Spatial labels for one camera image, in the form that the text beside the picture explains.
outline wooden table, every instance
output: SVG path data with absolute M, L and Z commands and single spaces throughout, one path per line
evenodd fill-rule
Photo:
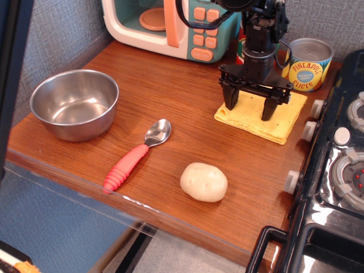
M 213 118 L 224 102 L 218 66 L 234 63 L 235 52 L 232 47 L 218 63 L 202 64 L 113 42 L 85 67 L 119 85 L 109 131 L 87 142 L 65 142 L 29 114 L 11 131 L 7 159 L 246 266 L 261 228 L 288 228 L 292 196 L 283 191 L 284 182 L 289 170 L 304 164 L 310 144 L 301 134 L 312 120 L 311 106 L 327 97 L 340 64 L 331 64 L 320 90 L 306 93 L 307 103 L 281 146 Z M 142 144 L 161 118 L 172 124 L 169 140 L 151 148 L 115 194 L 103 193 L 111 167 Z M 182 191 L 180 176 L 193 162 L 226 175 L 224 199 L 200 202 Z M 271 246 L 264 257 L 266 266 L 274 251 Z

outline yellow cloth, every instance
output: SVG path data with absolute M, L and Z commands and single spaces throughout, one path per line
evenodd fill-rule
M 214 117 L 218 121 L 284 145 L 306 100 L 306 96 L 291 92 L 290 102 L 278 105 L 271 119 L 262 121 L 265 98 L 240 91 L 235 107 L 230 111 L 222 104 Z

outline blue carpet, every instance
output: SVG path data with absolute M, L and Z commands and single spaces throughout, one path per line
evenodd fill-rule
M 118 210 L 7 167 L 11 171 L 0 183 L 0 240 L 28 255 L 43 273 L 87 272 L 125 231 L 124 223 L 133 221 L 125 216 L 123 223 Z

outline red spoon handle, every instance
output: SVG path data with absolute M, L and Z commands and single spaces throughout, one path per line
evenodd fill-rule
M 144 157 L 149 150 L 145 144 L 141 144 L 128 152 L 120 161 L 111 169 L 104 181 L 104 188 L 110 191 L 118 188 L 124 180 L 129 176 L 139 160 Z

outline pineapple slices can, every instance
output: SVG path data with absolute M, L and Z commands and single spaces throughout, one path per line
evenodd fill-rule
M 326 42 L 312 38 L 297 39 L 290 45 L 292 58 L 283 69 L 282 77 L 293 83 L 294 90 L 317 90 L 325 81 L 334 50 Z

